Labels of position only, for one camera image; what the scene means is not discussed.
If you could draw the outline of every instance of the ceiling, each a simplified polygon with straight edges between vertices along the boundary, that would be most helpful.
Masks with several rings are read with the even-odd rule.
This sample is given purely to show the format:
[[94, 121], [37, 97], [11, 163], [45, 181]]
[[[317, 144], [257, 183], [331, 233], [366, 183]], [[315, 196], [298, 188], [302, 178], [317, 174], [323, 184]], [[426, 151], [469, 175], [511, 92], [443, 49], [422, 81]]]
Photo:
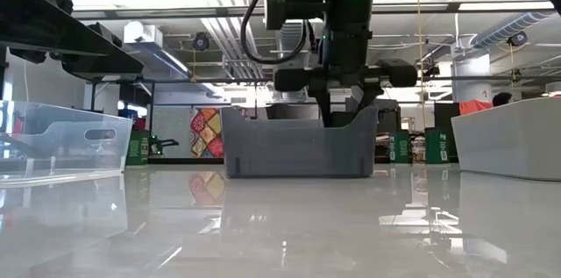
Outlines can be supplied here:
[[[210, 6], [245, 6], [248, 0], [74, 0], [75, 8], [80, 11], [99, 10], [125, 10], [125, 9], [174, 9]], [[420, 0], [422, 3], [455, 3], [455, 2], [497, 2], [497, 1], [529, 1], [529, 0]], [[383, 3], [416, 3], [416, 0], [374, 0], [376, 4]], [[462, 13], [458, 15], [458, 32], [464, 43], [473, 35], [484, 33], [494, 26], [516, 16], [514, 13]], [[423, 54], [434, 49], [438, 43], [448, 43], [454, 40], [456, 33], [455, 14], [374, 14], [371, 21], [371, 30], [375, 38], [371, 45], [378, 47], [401, 47], [402, 44], [410, 47], [395, 50], [370, 50], [368, 63], [373, 64], [378, 59], [400, 58], [414, 63], [419, 59], [418, 36], [419, 24], [425, 37], [423, 38]], [[174, 51], [174, 55], [190, 67], [194, 67], [198, 77], [225, 77], [222, 69], [223, 53], [217, 46], [217, 41], [210, 37], [210, 47], [205, 52], [194, 53], [192, 42], [197, 32], [208, 33], [207, 27], [200, 18], [143, 18], [145, 25], [157, 25], [165, 34], [165, 44]], [[117, 36], [123, 37], [124, 26], [129, 20], [102, 20], [105, 25]], [[544, 21], [530, 27], [525, 32], [529, 36], [528, 45], [511, 55], [506, 45], [492, 46], [488, 51], [491, 54], [492, 72], [495, 74], [509, 73], [512, 68], [526, 68], [526, 74], [547, 73], [554, 75], [561, 72], [561, 59], [555, 59], [561, 53], [561, 48], [552, 44], [561, 44], [558, 27], [561, 18], [556, 14]], [[321, 33], [322, 24], [315, 24], [316, 34]], [[263, 17], [253, 17], [250, 21], [255, 44], [261, 55], [273, 56], [277, 50], [275, 32], [265, 29]]]

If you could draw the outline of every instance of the white wall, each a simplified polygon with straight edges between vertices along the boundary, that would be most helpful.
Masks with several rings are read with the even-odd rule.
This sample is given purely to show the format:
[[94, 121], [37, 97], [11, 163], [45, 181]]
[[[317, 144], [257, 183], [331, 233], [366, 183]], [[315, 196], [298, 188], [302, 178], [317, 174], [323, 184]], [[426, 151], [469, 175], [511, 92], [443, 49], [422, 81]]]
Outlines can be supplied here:
[[82, 107], [86, 82], [65, 72], [60, 62], [47, 58], [45, 63], [37, 65], [11, 54], [8, 54], [7, 61], [10, 67], [6, 70], [5, 76], [7, 82], [12, 81], [12, 100], [26, 100], [25, 71], [27, 71], [30, 102]]
[[435, 108], [434, 105], [425, 105], [426, 124], [423, 126], [423, 107], [421, 105], [415, 106], [401, 106], [402, 118], [413, 118], [416, 131], [423, 131], [426, 128], [435, 126]]
[[158, 139], [175, 139], [178, 146], [164, 148], [168, 158], [191, 158], [191, 118], [195, 111], [191, 107], [154, 106], [153, 134]]
[[154, 105], [173, 103], [230, 103], [223, 98], [210, 98], [207, 93], [200, 92], [156, 92]]

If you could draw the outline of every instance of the red object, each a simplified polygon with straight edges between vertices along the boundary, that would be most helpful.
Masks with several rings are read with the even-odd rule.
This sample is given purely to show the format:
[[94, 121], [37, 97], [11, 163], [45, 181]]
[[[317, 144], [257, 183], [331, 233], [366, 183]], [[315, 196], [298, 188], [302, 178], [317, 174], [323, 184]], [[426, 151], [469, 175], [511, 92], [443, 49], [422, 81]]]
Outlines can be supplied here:
[[204, 115], [202, 114], [202, 112], [199, 112], [191, 121], [191, 129], [193, 130], [193, 132], [199, 133], [202, 131], [202, 129], [204, 129], [204, 125]]
[[137, 130], [145, 130], [146, 129], [146, 118], [138, 118], [134, 121], [134, 127]]
[[13, 133], [21, 133], [21, 129], [24, 126], [24, 122], [22, 121], [22, 119], [20, 117], [16, 118], [16, 123], [14, 124]]
[[221, 158], [224, 157], [224, 145], [222, 144], [222, 139], [216, 138], [210, 141], [207, 145], [209, 151], [214, 155], [214, 157]]
[[478, 111], [482, 111], [482, 110], [488, 110], [490, 108], [493, 108], [493, 103], [488, 103], [488, 102], [481, 102], [479, 100], [471, 100], [469, 102], [463, 102], [459, 104], [459, 114], [464, 116], [464, 115], [469, 115], [471, 113], [474, 112], [478, 112]]

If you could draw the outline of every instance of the person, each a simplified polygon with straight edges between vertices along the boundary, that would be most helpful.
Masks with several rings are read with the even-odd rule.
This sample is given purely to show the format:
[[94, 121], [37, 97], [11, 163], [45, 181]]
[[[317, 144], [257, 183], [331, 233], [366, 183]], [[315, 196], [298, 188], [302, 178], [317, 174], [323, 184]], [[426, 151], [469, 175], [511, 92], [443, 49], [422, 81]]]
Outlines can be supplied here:
[[512, 94], [501, 92], [493, 97], [493, 107], [502, 106], [512, 102]]

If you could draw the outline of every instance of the green storage bin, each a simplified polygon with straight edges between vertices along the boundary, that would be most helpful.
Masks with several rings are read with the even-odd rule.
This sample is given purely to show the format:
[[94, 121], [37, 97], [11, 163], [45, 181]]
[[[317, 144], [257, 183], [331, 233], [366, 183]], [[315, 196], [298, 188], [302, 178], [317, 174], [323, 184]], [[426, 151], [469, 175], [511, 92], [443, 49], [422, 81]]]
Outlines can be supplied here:
[[427, 164], [450, 163], [448, 136], [449, 133], [446, 130], [438, 128], [425, 129], [425, 158]]
[[127, 166], [141, 166], [148, 164], [149, 138], [148, 131], [132, 131], [129, 151], [126, 155]]
[[401, 130], [390, 135], [389, 160], [391, 163], [397, 164], [409, 164], [412, 162], [409, 131]]

